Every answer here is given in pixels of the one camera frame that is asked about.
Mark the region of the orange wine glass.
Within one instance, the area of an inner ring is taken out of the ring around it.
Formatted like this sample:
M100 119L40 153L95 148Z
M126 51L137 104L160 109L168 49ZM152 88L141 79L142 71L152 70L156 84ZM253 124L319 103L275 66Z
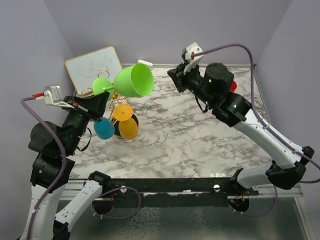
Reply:
M118 130L123 139L132 140L138 133L139 128L132 118L133 108L129 104L120 104L113 111L113 117L118 123Z

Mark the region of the green wine glass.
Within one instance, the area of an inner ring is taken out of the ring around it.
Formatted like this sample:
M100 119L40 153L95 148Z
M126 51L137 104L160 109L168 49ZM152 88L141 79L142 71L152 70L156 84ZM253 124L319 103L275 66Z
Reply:
M142 63L121 70L111 82L106 77L98 77L92 86L94 95L114 92L129 98L148 96L154 89L154 77L151 70Z

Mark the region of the red wine glass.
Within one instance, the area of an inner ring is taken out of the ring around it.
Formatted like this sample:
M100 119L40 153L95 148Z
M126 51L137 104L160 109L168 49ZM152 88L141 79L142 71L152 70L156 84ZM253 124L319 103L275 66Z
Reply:
M232 81L231 87L230 87L230 91L234 92L237 89L237 83L235 81Z

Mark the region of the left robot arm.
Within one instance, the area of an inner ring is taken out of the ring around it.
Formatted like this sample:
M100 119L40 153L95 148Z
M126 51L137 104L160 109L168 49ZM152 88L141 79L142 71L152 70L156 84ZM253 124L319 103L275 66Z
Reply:
M22 240L68 240L77 220L97 197L106 197L111 190L108 176L95 173L80 192L58 211L61 195L69 181L75 162L69 159L78 149L89 121L100 121L109 93L89 97L65 96L53 101L49 90L25 97L22 106L38 121L30 133L28 148L38 155L32 164L31 204ZM68 111L62 126L44 121L27 101L44 99L47 105Z

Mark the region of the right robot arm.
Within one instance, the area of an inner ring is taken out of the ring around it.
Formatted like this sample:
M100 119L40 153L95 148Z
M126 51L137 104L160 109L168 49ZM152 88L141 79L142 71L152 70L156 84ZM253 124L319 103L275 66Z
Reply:
M315 151L285 137L277 139L273 133L279 132L254 113L248 100L231 90L234 74L222 63L209 64L204 75L200 74L198 65L187 73L185 67L181 63L167 71L178 92L189 90L197 102L205 104L204 112L210 110L216 119L249 137L272 158L266 164L238 169L230 179L230 191L240 196L254 186L272 184L283 190L295 186L306 172L307 161L301 154L312 157Z

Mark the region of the blue wine glass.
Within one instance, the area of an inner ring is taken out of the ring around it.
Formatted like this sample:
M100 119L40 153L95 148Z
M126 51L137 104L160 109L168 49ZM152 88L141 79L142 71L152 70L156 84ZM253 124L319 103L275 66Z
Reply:
M103 117L101 121L96 121L93 128L97 136L102 140L110 139L115 133L115 127L112 122Z

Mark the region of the white whiteboard eraser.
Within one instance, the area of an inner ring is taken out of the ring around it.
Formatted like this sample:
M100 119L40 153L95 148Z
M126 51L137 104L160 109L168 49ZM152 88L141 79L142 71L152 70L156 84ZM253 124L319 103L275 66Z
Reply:
M146 60L139 59L139 60L137 61L137 63L143 64L143 65L147 66L150 70L153 70L153 68L154 68L153 63L151 63L151 62L149 62L149 61L146 61Z

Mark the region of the whiteboard with wooden frame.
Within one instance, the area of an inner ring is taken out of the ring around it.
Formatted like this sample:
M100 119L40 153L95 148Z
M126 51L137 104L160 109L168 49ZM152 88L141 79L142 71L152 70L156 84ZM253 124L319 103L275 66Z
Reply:
M104 77L111 82L123 69L113 46L70 58L64 62L75 92L79 95L92 88L96 78Z

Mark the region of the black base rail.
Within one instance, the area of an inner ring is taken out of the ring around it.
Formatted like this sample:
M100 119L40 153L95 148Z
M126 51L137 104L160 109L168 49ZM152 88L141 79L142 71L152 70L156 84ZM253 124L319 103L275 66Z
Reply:
M102 184L102 192L125 186L136 189L140 206L150 208L227 207L228 197L257 196L258 191L237 189L229 177L206 178L112 178L94 171L88 177Z

